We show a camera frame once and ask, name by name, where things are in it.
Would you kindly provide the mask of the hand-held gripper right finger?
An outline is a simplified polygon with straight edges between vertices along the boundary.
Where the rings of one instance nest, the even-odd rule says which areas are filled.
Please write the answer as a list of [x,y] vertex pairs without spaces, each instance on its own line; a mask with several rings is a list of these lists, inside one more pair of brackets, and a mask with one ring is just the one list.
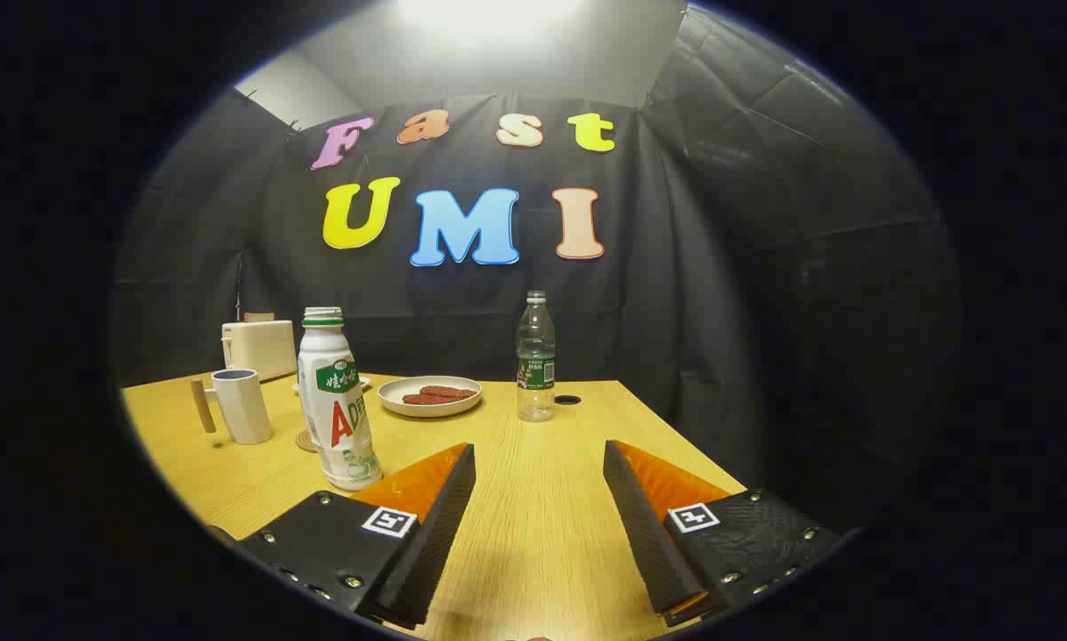
[[732,615],[826,560],[843,536],[770,490],[726,491],[630,443],[603,475],[665,625]]

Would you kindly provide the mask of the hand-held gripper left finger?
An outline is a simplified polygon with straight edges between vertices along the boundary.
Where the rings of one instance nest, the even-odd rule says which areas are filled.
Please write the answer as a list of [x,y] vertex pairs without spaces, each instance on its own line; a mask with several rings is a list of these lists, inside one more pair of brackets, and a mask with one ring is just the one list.
[[315,491],[238,550],[337,612],[415,629],[474,486],[474,447],[456,443],[350,496]]

